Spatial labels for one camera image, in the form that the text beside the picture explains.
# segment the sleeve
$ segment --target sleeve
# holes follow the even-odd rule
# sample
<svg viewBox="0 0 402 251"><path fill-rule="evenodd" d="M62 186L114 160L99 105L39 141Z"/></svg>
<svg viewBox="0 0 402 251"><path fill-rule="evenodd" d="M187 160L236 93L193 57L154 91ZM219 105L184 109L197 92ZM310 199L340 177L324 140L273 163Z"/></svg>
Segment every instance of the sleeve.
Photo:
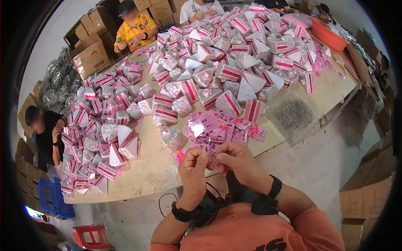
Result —
<svg viewBox="0 0 402 251"><path fill-rule="evenodd" d="M296 217L292 225L301 236L304 245L311 250L345 250L342 237L335 225L326 213L318 208L304 211Z"/></svg>
<svg viewBox="0 0 402 251"><path fill-rule="evenodd" d="M215 1L215 3L216 3L216 5L215 5L216 7L214 9L215 9L216 13L224 15L225 11L222 8L222 5L218 1Z"/></svg>
<svg viewBox="0 0 402 251"><path fill-rule="evenodd" d="M150 251L178 251L178 248L170 244L157 243L150 246Z"/></svg>
<svg viewBox="0 0 402 251"><path fill-rule="evenodd" d="M124 41L124 39L123 39L123 29L120 26L120 28L119 28L119 30L117 31L117 34L116 34L116 41L115 41L114 46L117 46L119 44L119 42L122 42L122 41Z"/></svg>
<svg viewBox="0 0 402 251"><path fill-rule="evenodd" d="M310 16L320 16L320 11L317 9L317 6L311 8Z"/></svg>
<svg viewBox="0 0 402 251"><path fill-rule="evenodd" d="M181 6L181 11L180 11L180 23L184 24L187 20L190 19L191 15L191 8L189 8L187 3L184 3L183 6Z"/></svg>
<svg viewBox="0 0 402 251"><path fill-rule="evenodd" d="M150 29L157 27L155 21L152 19L152 17L150 15L144 14L144 18L145 18L145 21L144 21L145 27L148 31Z"/></svg>

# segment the clear plastic bag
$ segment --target clear plastic bag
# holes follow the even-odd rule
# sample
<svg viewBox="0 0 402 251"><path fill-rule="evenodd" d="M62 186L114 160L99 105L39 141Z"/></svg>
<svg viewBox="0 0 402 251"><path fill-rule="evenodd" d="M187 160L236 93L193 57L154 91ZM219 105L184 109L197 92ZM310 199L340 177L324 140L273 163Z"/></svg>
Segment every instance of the clear plastic bag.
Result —
<svg viewBox="0 0 402 251"><path fill-rule="evenodd" d="M63 48L59 58L50 62L38 92L38 102L43 108L66 116L74 93L82 86L69 53L69 49Z"/></svg>
<svg viewBox="0 0 402 251"><path fill-rule="evenodd" d="M290 146L296 145L323 116L317 111L317 103L299 83L281 92L271 105L265 107L265 117L282 134Z"/></svg>

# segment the white t-shirt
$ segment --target white t-shirt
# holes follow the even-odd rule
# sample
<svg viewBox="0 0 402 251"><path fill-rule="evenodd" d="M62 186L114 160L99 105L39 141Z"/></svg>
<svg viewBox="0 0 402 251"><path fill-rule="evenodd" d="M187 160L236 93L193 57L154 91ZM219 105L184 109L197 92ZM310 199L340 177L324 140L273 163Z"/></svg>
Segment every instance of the white t-shirt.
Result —
<svg viewBox="0 0 402 251"><path fill-rule="evenodd" d="M218 14L225 14L221 4L218 2L218 0L215 0L213 3L207 3L205 5L199 5L193 0L189 0L181 6L181 11L180 11L180 23L185 23L187 20L190 19L190 17L194 16L196 13L199 12L207 12L207 10L213 9L216 11ZM209 17L210 15L204 14L204 18Z"/></svg>

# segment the yellow shirt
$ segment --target yellow shirt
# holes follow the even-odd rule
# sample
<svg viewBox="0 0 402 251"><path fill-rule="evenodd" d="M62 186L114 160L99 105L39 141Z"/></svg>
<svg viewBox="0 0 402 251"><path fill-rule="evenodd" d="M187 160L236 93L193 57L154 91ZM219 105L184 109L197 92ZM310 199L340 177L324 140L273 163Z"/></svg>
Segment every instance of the yellow shirt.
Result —
<svg viewBox="0 0 402 251"><path fill-rule="evenodd" d="M152 28L156 28L155 21L147 14L138 14L137 20L134 22L134 27L130 27L126 22L120 26L116 35L115 46L119 42L126 42L127 44L137 35L140 35L144 32L149 31ZM153 37L148 37L147 40L141 40L141 43L136 48L130 48L130 51L133 52L138 48L141 48L150 42L155 41L156 35Z"/></svg>

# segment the orange plastic basin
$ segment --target orange plastic basin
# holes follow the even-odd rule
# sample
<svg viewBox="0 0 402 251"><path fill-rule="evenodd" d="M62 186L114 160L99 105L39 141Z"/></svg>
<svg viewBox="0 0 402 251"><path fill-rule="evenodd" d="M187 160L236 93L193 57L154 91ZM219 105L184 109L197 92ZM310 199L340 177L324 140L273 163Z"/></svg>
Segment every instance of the orange plastic basin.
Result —
<svg viewBox="0 0 402 251"><path fill-rule="evenodd" d="M327 28L327 24L316 18L311 19L313 22L313 34L321 41L328 44L337 51L343 51L347 45L347 41Z"/></svg>

